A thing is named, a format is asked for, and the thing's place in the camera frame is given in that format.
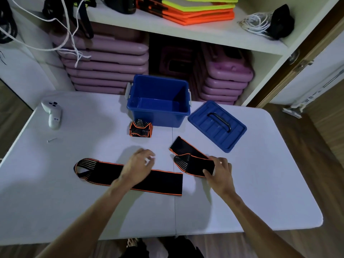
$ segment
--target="wooden door frame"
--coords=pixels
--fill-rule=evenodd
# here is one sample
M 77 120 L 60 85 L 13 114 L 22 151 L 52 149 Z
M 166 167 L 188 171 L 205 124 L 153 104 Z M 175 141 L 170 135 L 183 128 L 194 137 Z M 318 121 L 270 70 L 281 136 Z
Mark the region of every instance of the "wooden door frame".
M 344 30 L 344 0 L 339 0 L 329 13 L 298 47 L 298 59 L 289 65 L 286 61 L 269 79 L 248 107 L 262 108 L 273 99 L 301 71 L 295 71 L 303 60 L 311 61 Z

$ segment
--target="white folding table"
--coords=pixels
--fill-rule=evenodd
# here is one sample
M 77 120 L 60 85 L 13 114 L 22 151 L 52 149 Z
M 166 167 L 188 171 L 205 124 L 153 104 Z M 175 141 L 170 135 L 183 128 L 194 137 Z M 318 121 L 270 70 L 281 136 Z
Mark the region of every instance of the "white folding table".
M 222 107 L 247 126 L 224 153 L 187 118 L 180 128 L 155 126 L 152 138 L 129 136 L 130 112 L 120 95 L 56 92 L 63 109 L 59 130 L 39 105 L 0 164 L 0 245 L 54 240 L 107 189 L 79 179 L 73 166 L 90 157 L 125 164 L 138 148 L 156 154 L 154 169 L 181 172 L 170 145 L 181 136 L 201 152 L 233 163 L 238 194 L 272 229 L 312 228 L 322 214 L 270 115 L 261 109 Z M 201 105 L 192 102 L 193 112 Z M 50 143 L 47 140 L 56 138 Z M 100 239 L 242 231 L 204 178 L 183 175 L 183 196 L 130 190 Z

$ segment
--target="shelf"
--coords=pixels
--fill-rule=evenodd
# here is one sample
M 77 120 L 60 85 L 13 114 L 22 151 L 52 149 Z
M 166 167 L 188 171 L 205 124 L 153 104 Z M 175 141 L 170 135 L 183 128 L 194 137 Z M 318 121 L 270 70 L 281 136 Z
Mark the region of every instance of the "shelf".
M 18 0 L 18 3 L 24 8 L 40 12 L 44 0 Z M 182 26 L 141 10 L 137 10 L 135 14 L 131 15 L 121 14 L 108 8 L 100 0 L 97 0 L 96 8 L 89 7 L 87 9 L 88 17 L 93 22 L 277 55 L 288 53 L 288 47 L 281 41 L 268 40 L 240 28 L 237 22 L 252 12 L 244 0 L 239 0 L 234 12 L 235 19 L 231 21 Z

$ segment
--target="white cord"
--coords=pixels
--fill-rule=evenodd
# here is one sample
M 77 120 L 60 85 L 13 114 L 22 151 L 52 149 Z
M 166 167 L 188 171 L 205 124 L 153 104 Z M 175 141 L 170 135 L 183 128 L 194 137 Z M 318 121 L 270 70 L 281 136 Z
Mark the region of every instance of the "white cord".
M 238 24 L 244 30 L 271 39 L 266 30 L 270 27 L 273 12 L 251 14 Z
M 38 50 L 38 51 L 62 51 L 60 53 L 67 53 L 67 54 L 74 54 L 76 55 L 77 57 L 77 60 L 76 60 L 76 63 L 74 65 L 74 67 L 76 68 L 77 65 L 78 65 L 78 62 L 79 60 L 84 57 L 84 58 L 90 58 L 91 56 L 84 56 L 82 52 L 78 51 L 78 49 L 76 48 L 75 46 L 75 42 L 74 42 L 74 35 L 75 33 L 78 31 L 79 29 L 79 20 L 77 19 L 76 20 L 76 29 L 75 31 L 73 32 L 73 34 L 71 33 L 70 31 L 70 22 L 69 22 L 69 16 L 68 16 L 68 11 L 67 11 L 67 7 L 66 7 L 66 4 L 64 2 L 64 0 L 61 0 L 62 1 L 62 5 L 63 5 L 63 8 L 64 8 L 64 12 L 65 12 L 65 16 L 66 16 L 66 21 L 67 21 L 67 27 L 62 23 L 60 22 L 57 18 L 54 18 L 54 19 L 50 19 L 50 20 L 46 20 L 46 19 L 43 19 L 41 17 L 38 17 L 37 15 L 25 10 L 23 7 L 21 7 L 19 4 L 17 4 L 15 2 L 15 0 L 12 0 L 13 3 L 15 3 L 19 8 L 21 8 L 23 11 L 26 11 L 27 13 L 31 14 L 32 16 L 38 18 L 38 19 L 41 19 L 42 21 L 45 21 L 45 22 L 52 22 L 54 20 L 57 20 L 63 27 L 65 27 L 67 29 L 67 34 L 66 34 L 66 38 L 64 39 L 63 43 L 60 44 L 58 47 L 56 48 L 53 48 L 53 49 L 40 49 L 40 48 L 36 48 L 36 47 L 32 47 L 32 46 L 29 46 L 27 44 L 25 44 L 24 42 L 21 42 L 19 40 L 17 40 L 16 38 L 14 38 L 12 35 L 8 34 L 5 30 L 3 30 L 1 27 L 0 27 L 0 31 L 2 31 L 5 35 L 7 35 L 8 37 L 10 37 L 12 40 L 18 42 L 18 43 L 21 43 L 21 44 L 24 44 L 26 47 L 29 47 L 29 48 L 32 48 L 32 49 L 35 49 L 35 50 Z M 78 6 L 78 9 L 76 11 L 76 17 L 78 18 L 78 14 L 79 14 L 79 9 L 81 7 L 81 4 L 84 2 L 85 0 L 81 0 L 81 2 L 79 3 L 79 6 Z M 74 48 L 74 50 L 70 50 L 70 49 L 65 49 L 65 48 L 62 48 L 68 41 L 68 38 L 69 38 L 69 35 L 71 35 L 71 42 L 72 42 L 72 47 Z

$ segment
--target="black handle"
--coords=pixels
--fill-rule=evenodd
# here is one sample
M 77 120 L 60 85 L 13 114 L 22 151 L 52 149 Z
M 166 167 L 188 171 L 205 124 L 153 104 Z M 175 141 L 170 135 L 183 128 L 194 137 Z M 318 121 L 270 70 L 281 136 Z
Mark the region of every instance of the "black handle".
M 220 117 L 218 114 L 211 112 L 207 115 L 207 117 L 209 117 L 210 115 L 214 115 L 215 117 L 217 117 L 220 121 L 222 121 L 223 124 L 225 124 L 228 127 L 228 131 L 227 133 L 230 133 L 231 127 L 230 124 L 227 123 L 222 117 Z

